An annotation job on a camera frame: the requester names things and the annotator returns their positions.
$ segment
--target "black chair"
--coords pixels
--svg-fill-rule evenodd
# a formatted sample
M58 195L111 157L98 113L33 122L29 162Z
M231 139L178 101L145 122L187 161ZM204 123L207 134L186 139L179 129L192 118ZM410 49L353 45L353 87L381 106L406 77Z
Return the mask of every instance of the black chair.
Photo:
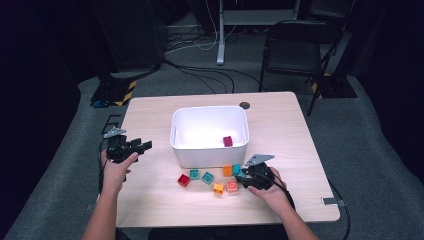
M305 76L307 83L312 80L317 84L307 113L310 116L315 100L320 96L320 79L342 36L341 28L328 22L288 20L274 24L265 42L258 91L263 89L265 72ZM327 50L323 50L325 54L321 57L321 47L324 49L324 46Z
M298 19L332 22L345 32L354 4L355 0L301 0Z

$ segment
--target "orange cube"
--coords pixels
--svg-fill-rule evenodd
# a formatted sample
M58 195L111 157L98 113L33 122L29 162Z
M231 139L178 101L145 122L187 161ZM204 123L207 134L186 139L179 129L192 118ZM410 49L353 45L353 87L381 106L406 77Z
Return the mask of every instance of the orange cube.
M237 182L236 180L228 181L227 182L227 192L237 192Z

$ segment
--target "red cube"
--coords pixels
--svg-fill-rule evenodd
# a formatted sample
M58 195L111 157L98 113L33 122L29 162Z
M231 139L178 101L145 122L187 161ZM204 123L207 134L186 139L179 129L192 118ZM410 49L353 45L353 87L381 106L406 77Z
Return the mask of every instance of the red cube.
M233 146L233 139L231 138L231 136L228 137L224 137L224 146L225 147L232 147Z
M189 182L190 182L190 178L184 174L181 174L181 177L178 179L178 184L180 184L183 187L187 187Z

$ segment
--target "toy block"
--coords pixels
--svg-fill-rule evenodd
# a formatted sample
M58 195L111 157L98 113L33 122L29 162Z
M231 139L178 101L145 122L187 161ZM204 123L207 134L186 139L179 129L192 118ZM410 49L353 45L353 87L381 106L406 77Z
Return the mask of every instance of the toy block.
M225 165L222 167L222 173L224 174L224 177L231 177L233 176L233 166L231 165Z
M199 179L199 170L198 169L190 169L190 179Z
M213 181L214 176L212 174L210 174L209 172L206 172L203 177L202 177L202 181L205 182L206 184L211 184L211 182Z
M237 182L235 180L227 182L227 192L237 192Z
M232 147L233 146L233 139L231 138L231 136L228 137L224 137L224 146L225 147Z
M178 179L178 184L180 184L183 187L187 187L189 182L190 182L190 178L184 174L181 174L181 177Z
M246 174L244 174L244 172L243 172L243 171L240 171L240 172L239 172L239 174L237 174L237 176L240 176L240 177L246 177Z
M234 164L233 176L238 176L240 172L241 172L240 164Z
M224 192L224 185L221 183L215 183L213 185L213 191L218 194L222 194Z

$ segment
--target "white bin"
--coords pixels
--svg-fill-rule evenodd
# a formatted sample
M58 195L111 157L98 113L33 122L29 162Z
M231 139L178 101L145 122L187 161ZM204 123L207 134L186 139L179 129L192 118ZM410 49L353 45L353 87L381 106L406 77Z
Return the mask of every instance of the white bin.
M231 147L224 145L228 136ZM181 108L172 118L170 143L183 168L241 165L248 142L247 117L239 106Z

